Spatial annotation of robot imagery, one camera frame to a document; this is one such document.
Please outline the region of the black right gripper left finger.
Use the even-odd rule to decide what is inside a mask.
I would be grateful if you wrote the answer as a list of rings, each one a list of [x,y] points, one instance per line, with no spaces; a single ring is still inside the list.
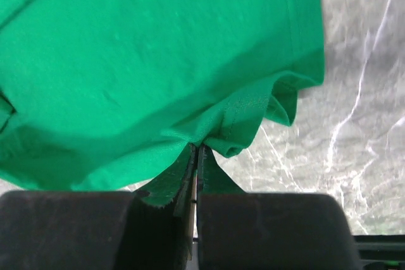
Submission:
[[[185,269],[197,149],[143,187],[1,196],[2,269]]]

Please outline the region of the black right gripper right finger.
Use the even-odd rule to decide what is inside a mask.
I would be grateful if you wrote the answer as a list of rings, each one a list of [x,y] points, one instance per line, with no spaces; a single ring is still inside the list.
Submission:
[[[203,145],[197,161],[200,269],[361,269],[346,216],[323,193],[248,193]]]

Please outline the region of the green t shirt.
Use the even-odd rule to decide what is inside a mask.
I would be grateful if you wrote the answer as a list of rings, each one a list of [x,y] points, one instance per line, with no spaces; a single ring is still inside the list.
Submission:
[[[324,75],[321,0],[1,0],[1,178],[116,190],[189,144],[232,157]]]

